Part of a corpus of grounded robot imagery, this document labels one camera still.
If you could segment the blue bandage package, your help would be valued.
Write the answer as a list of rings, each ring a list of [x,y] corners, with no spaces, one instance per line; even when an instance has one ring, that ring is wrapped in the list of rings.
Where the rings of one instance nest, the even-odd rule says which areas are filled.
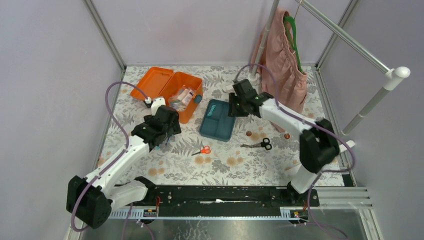
[[[184,111],[187,106],[183,104],[182,100],[178,99],[178,95],[172,95],[169,99],[168,99],[168,104],[171,108],[177,110],[177,111]]]

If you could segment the teal tray insert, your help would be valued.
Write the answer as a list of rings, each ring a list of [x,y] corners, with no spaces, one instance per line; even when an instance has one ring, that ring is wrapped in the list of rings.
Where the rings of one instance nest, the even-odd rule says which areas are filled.
[[[207,116],[211,105],[216,105],[212,116]],[[228,142],[233,133],[236,118],[228,116],[229,103],[226,101],[212,99],[208,102],[202,122],[199,128],[199,134],[203,137]]]

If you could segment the white gauze packet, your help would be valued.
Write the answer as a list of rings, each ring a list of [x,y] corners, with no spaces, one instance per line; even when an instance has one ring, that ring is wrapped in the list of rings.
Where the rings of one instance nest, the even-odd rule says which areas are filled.
[[[185,88],[182,93],[178,96],[178,99],[180,100],[180,102],[184,105],[187,106],[191,99],[193,98],[193,96],[195,95],[195,91],[191,88]]]

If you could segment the black handled scissors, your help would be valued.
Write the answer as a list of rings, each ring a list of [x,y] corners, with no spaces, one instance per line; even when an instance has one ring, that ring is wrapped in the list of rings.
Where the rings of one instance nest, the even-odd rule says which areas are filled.
[[[242,144],[240,146],[241,148],[264,148],[265,150],[269,151],[273,147],[271,145],[271,141],[269,138],[265,137],[262,139],[261,142],[255,143],[255,144]]]

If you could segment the teal small packet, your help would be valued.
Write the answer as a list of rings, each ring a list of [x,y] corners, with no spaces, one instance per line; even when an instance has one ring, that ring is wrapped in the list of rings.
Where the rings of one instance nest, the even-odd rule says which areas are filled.
[[[210,106],[210,108],[209,108],[209,110],[207,112],[207,116],[208,117],[211,117],[213,115],[213,112],[214,112],[215,108],[216,108],[216,105],[215,104],[213,104],[213,105]]]

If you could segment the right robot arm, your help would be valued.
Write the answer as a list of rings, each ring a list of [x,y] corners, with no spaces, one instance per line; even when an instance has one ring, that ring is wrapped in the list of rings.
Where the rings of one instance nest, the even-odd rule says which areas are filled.
[[[298,137],[300,168],[287,185],[287,201],[301,205],[306,191],[318,177],[322,168],[339,155],[339,143],[332,124],[323,119],[315,121],[280,103],[267,92],[258,93],[248,79],[236,81],[229,94],[229,114],[235,117],[254,115],[284,129],[292,137]]]

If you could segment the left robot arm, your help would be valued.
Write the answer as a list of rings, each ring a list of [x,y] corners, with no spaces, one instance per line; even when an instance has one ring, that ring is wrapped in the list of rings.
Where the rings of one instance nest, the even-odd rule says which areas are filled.
[[[155,192],[141,178],[120,186],[117,182],[136,161],[147,156],[168,137],[181,132],[179,113],[172,107],[161,105],[154,115],[144,116],[144,121],[126,136],[125,144],[104,164],[85,177],[74,176],[68,183],[66,199],[73,230],[80,231],[75,219],[96,229],[115,210],[134,202],[144,206],[152,204]]]

